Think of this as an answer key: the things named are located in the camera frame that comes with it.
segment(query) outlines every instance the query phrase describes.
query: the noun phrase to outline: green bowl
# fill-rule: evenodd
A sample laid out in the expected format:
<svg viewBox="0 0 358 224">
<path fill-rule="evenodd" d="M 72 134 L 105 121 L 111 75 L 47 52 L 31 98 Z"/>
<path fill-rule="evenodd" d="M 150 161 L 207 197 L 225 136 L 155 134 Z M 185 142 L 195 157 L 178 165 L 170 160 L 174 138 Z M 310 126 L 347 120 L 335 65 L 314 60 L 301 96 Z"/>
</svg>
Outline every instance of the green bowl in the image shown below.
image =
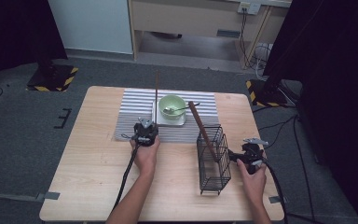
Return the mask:
<svg viewBox="0 0 358 224">
<path fill-rule="evenodd" d="M 162 97 L 158 102 L 158 110 L 161 112 L 161 115 L 165 119 L 179 119 L 183 114 L 185 114 L 186 110 L 175 110 L 186 107 L 185 100 L 177 95 L 166 95 Z M 164 111 L 164 109 L 173 109 L 175 111 Z"/>
</svg>

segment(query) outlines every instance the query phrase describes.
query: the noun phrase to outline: hand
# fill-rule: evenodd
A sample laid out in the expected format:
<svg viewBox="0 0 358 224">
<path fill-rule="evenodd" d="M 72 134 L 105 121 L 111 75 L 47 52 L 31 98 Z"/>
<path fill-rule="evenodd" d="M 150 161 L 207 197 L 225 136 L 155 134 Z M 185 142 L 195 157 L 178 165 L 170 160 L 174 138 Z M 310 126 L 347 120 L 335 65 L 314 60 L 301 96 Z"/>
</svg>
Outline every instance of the hand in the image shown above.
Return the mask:
<svg viewBox="0 0 358 224">
<path fill-rule="evenodd" d="M 243 190 L 249 201 L 256 205 L 263 205 L 263 192 L 266 186 L 266 168 L 267 165 L 262 163 L 260 168 L 253 174 L 249 175 L 246 165 L 237 160 L 238 169 L 241 172 Z"/>
<path fill-rule="evenodd" d="M 135 141 L 130 140 L 132 150 L 135 149 Z M 155 143 L 150 147 L 139 147 L 135 157 L 135 164 L 140 170 L 140 174 L 153 174 L 157 163 L 157 151 L 159 138 L 156 136 Z"/>
</svg>

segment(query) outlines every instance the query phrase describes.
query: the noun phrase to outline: black wire basket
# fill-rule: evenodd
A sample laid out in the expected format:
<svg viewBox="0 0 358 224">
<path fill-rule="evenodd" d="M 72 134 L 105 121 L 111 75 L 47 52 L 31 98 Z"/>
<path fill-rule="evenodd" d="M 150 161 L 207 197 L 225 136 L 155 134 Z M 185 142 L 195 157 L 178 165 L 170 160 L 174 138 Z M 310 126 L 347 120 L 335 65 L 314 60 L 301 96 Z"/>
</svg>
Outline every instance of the black wire basket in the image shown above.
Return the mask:
<svg viewBox="0 0 358 224">
<path fill-rule="evenodd" d="M 229 158 L 227 152 L 227 140 L 220 125 L 204 125 L 212 146 L 212 151 L 207 146 L 202 134 L 197 138 L 197 151 L 199 157 L 200 190 L 220 191 L 231 179 L 229 171 Z"/>
</svg>

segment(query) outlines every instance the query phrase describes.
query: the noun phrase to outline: yellow black hazard tape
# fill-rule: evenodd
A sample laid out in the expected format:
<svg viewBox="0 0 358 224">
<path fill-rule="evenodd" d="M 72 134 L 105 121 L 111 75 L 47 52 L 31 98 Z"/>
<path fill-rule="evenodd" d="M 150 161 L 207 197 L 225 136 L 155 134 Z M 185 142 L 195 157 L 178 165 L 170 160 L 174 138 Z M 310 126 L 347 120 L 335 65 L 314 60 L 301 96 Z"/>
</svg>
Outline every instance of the yellow black hazard tape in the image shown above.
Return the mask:
<svg viewBox="0 0 358 224">
<path fill-rule="evenodd" d="M 45 86 L 28 86 L 28 91 L 66 91 L 69 87 L 69 85 L 72 83 L 72 81 L 75 78 L 75 74 L 79 69 L 74 67 L 71 71 L 71 74 L 66 78 L 65 84 L 62 87 L 57 88 L 48 88 Z"/>
<path fill-rule="evenodd" d="M 273 106 L 287 107 L 286 104 L 278 104 L 278 103 L 274 103 L 274 102 L 260 101 L 256 95 L 256 91 L 255 91 L 253 82 L 251 80 L 246 81 L 246 87 L 248 88 L 252 105 L 260 105 L 260 106 L 267 106 L 267 107 L 273 107 Z"/>
</svg>

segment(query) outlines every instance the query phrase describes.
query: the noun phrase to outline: wooden table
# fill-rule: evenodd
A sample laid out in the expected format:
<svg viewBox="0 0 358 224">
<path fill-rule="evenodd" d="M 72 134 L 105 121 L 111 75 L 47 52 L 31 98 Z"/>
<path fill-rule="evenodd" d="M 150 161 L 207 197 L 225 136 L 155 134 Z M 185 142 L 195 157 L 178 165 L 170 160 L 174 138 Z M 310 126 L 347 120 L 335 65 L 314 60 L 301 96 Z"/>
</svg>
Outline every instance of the wooden table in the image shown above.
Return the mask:
<svg viewBox="0 0 358 224">
<path fill-rule="evenodd" d="M 40 211 L 42 220 L 107 219 L 131 157 L 130 144 L 114 137 L 124 90 L 89 88 L 49 188 L 49 192 L 59 192 L 60 197 L 44 201 Z M 215 93 L 214 97 L 228 146 L 240 152 L 243 138 L 259 137 L 248 99 L 243 94 L 233 93 Z M 196 143 L 161 143 L 155 179 L 140 221 L 252 219 L 236 163 L 230 164 L 230 170 L 232 178 L 219 196 L 205 192 L 200 195 Z M 138 169 L 134 165 L 123 197 L 137 176 Z M 269 197 L 276 195 L 273 179 L 267 171 L 264 204 L 272 220 L 281 220 L 281 205 L 269 202 Z"/>
</svg>

